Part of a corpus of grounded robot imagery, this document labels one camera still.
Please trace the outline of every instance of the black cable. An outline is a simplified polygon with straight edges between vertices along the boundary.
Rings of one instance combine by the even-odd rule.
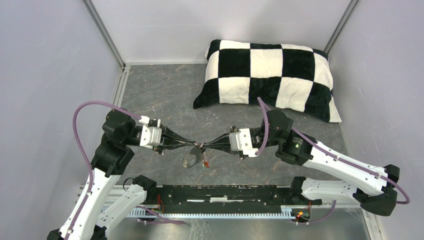
[[[125,180],[123,181],[123,183],[122,183],[122,188],[125,190],[125,192],[127,191],[127,190],[125,189],[125,183],[126,183],[128,180],[130,180],[130,179],[134,180],[134,178],[133,178],[133,177],[129,177],[129,178],[125,179]]]

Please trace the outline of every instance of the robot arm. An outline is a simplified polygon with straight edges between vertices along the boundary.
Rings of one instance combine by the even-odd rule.
[[[373,170],[380,176],[387,177],[396,183],[399,179],[398,167],[393,165],[378,167],[362,163],[328,148],[313,137],[306,136],[319,148],[337,156],[337,158],[333,158],[323,153],[315,145],[309,144],[293,131],[293,120],[286,117],[282,111],[270,110],[267,112],[267,117],[267,139],[264,139],[265,123],[262,122],[258,128],[233,126],[230,133],[225,133],[211,142],[196,143],[162,125],[160,119],[142,116],[139,121],[142,125],[136,126],[136,122],[130,116],[119,111],[110,111],[102,126],[104,135],[101,144],[96,149],[91,161],[94,173],[92,190],[87,193],[89,182],[87,181],[83,194],[65,224],[60,229],[51,231],[47,239],[63,240],[66,235],[68,235],[68,240],[105,239],[131,209],[146,200],[148,193],[142,186],[149,185],[149,183],[139,184],[135,181],[126,194],[105,212],[100,213],[106,197],[134,156],[134,152],[128,146],[149,148],[161,155],[165,153],[165,150],[194,146],[191,153],[196,155],[197,163],[200,162],[199,158],[202,157],[205,149],[216,149],[245,158],[256,157],[257,151],[262,145],[265,147],[278,146],[275,156],[283,162],[321,170],[342,179],[342,181],[318,181],[295,177],[289,191],[293,202],[296,202],[296,199],[300,199],[300,203],[304,203],[305,200],[320,199],[353,201],[359,202],[363,209],[374,214],[382,216],[391,214],[397,199],[394,186],[380,177],[374,177],[339,161],[338,158]],[[86,199],[72,231],[69,232],[69,226],[85,195],[89,195],[89,197]]]
[[[267,117],[269,133],[265,146],[278,145],[276,157],[285,163],[317,169],[342,179],[342,181],[317,181],[310,178],[304,180],[295,178],[292,183],[293,192],[308,200],[328,199],[360,203],[364,210],[381,216],[389,216],[392,213],[397,202],[397,192],[394,186],[381,176],[397,183],[400,173],[398,167],[394,165],[380,167],[363,163],[306,135],[315,143],[312,145],[292,130],[293,121],[279,110],[268,111]],[[239,154],[242,158],[256,157],[258,148],[264,142],[264,132],[264,122],[259,128],[232,127],[228,134],[229,153]],[[337,157],[333,158],[322,150]],[[379,176],[371,175],[349,163],[376,172]]]

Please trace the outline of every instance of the gray floor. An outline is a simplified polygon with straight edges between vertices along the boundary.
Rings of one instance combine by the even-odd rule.
[[[207,142],[227,133],[230,126],[256,128],[262,122],[258,106],[217,104],[193,109],[193,101],[202,91],[206,64],[131,66],[122,107],[139,115],[162,119],[162,124],[183,137]],[[283,110],[294,126],[329,147],[346,153],[338,124],[326,123],[305,113]],[[128,177],[145,175],[158,184],[281,184],[288,185],[295,176],[319,180],[334,177],[286,164],[275,157],[276,146],[266,148],[255,158],[239,160],[219,150],[208,149],[210,168],[201,164],[187,169],[182,160],[192,147],[170,150],[161,156],[149,149],[134,147],[135,156],[119,183]]]

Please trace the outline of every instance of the checkered pillow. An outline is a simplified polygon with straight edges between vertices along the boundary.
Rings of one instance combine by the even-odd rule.
[[[292,44],[257,44],[213,40],[203,90],[193,108],[258,104],[290,108],[330,123],[340,123],[333,99],[328,56]]]

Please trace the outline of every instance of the white square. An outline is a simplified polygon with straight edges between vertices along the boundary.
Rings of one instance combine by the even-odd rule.
[[[281,47],[283,49],[297,49],[297,50],[305,50],[305,51],[309,51],[309,52],[313,52],[314,51],[310,47],[307,47],[307,46],[298,46],[298,45],[293,45],[293,44],[281,44]]]
[[[219,50],[221,49],[250,49],[250,43],[222,40],[219,44]]]
[[[342,119],[340,118],[339,111],[337,111],[336,105],[334,104],[334,97],[331,96],[330,103],[330,123],[341,123]]]
[[[220,51],[216,51],[212,53],[209,57],[209,61],[206,66],[206,76],[204,78],[204,82],[206,83],[208,80],[217,79],[218,78],[218,63],[220,61]]]
[[[304,112],[313,84],[314,82],[301,78],[282,77],[275,106]]]
[[[218,80],[220,104],[249,104],[250,77],[222,77]]]
[[[313,54],[315,58],[315,76],[313,81],[315,83],[327,86],[330,90],[333,89],[333,76],[330,72],[330,66],[327,59],[319,54]]]
[[[250,77],[269,78],[283,75],[282,49],[251,49]]]

